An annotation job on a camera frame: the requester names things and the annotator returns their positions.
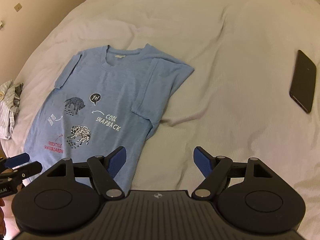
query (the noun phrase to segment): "wall outlet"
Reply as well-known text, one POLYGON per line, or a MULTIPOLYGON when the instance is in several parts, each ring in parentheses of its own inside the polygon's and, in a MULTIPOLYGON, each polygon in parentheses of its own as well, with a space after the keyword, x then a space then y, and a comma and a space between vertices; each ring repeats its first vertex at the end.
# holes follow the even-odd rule
POLYGON ((20 11, 21 8, 22 8, 22 5, 21 5, 20 3, 18 3, 18 4, 14 7, 14 9, 16 10, 16 12, 20 11))

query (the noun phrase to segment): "white bedsheet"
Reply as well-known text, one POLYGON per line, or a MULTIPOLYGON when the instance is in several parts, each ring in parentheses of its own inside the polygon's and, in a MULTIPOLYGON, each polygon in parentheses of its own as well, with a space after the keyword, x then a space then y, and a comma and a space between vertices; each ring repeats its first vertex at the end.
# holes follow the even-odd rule
POLYGON ((8 156, 22 153, 36 112, 78 51, 146 43, 194 73, 171 97, 141 154, 133 189, 188 189, 203 180, 195 146, 236 162, 255 156, 307 205, 299 232, 320 239, 320 85, 311 114, 289 97, 298 49, 319 67, 320 5, 313 0, 87 0, 31 55, 8 156))

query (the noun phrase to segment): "black smartphone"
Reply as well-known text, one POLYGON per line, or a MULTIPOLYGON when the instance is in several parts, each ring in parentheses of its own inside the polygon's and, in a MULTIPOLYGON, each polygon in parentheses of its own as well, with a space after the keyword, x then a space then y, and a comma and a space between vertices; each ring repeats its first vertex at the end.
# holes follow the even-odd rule
POLYGON ((316 65, 298 50, 290 97, 307 113, 311 112, 316 86, 316 65))

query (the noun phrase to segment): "printed graphic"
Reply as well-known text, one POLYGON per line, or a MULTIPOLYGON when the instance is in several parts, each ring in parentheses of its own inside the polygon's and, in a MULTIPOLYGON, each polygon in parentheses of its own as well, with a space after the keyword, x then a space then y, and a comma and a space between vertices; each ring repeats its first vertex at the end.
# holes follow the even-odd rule
POLYGON ((50 123, 50 125, 52 126, 53 125, 53 121, 59 121, 62 119, 63 116, 60 117, 60 119, 56 119, 56 117, 54 116, 54 114, 52 114, 49 118, 48 118, 48 121, 50 123))
POLYGON ((49 145, 44 145, 44 148, 46 150, 57 152, 57 153, 63 153, 62 150, 62 144, 61 143, 55 143, 55 142, 48 142, 49 145))
POLYGON ((104 115, 104 113, 103 112, 101 112, 101 111, 99 111, 99 110, 96 110, 96 111, 92 111, 91 113, 95 113, 95 112, 100 112, 101 114, 103 114, 104 115))
MULTIPOLYGON (((77 147, 81 146, 85 140, 87 140, 88 145, 91 136, 89 128, 81 125, 73 126, 71 129, 71 136, 68 136, 68 138, 72 139, 77 138, 79 136, 81 136, 81 138, 76 143, 80 142, 80 144, 77 145, 77 147)), ((76 148, 76 143, 72 140, 68 140, 67 143, 71 146, 71 148, 76 148)))
POLYGON ((77 97, 67 99, 64 102, 66 103, 64 106, 64 111, 66 111, 66 113, 69 115, 78 114, 78 111, 85 107, 83 100, 77 97))
POLYGON ((51 126, 53 125, 53 121, 51 120, 50 117, 48 118, 48 122, 49 122, 49 124, 50 124, 51 126))
POLYGON ((98 93, 94 93, 90 96, 90 101, 96 105, 96 103, 101 99, 101 95, 98 93))
POLYGON ((61 135, 59 135, 59 137, 55 140, 55 142, 60 138, 60 137, 62 137, 63 135, 61 134, 61 135))
MULTIPOLYGON (((99 112, 104 115, 104 113, 99 110, 92 111, 91 113, 95 113, 95 112, 99 112)), ((111 114, 106 114, 106 117, 100 117, 100 116, 97 117, 96 121, 99 123, 102 123, 106 127, 110 127, 113 130, 116 130, 117 132, 119 132, 121 126, 115 123, 116 119, 117 119, 116 116, 111 115, 111 114)))

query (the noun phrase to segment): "t-shirt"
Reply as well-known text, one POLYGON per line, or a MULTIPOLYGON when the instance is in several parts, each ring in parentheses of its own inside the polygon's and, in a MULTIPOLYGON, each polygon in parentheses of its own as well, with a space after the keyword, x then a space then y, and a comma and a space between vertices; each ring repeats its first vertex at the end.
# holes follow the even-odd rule
MULTIPOLYGON (((44 172, 62 158, 86 162, 124 146, 126 163, 115 181, 128 192, 144 141, 154 134, 169 97, 192 72, 149 44, 136 50, 103 46, 81 51, 37 113, 24 151, 44 172)), ((88 179, 77 181, 90 185, 88 179)))

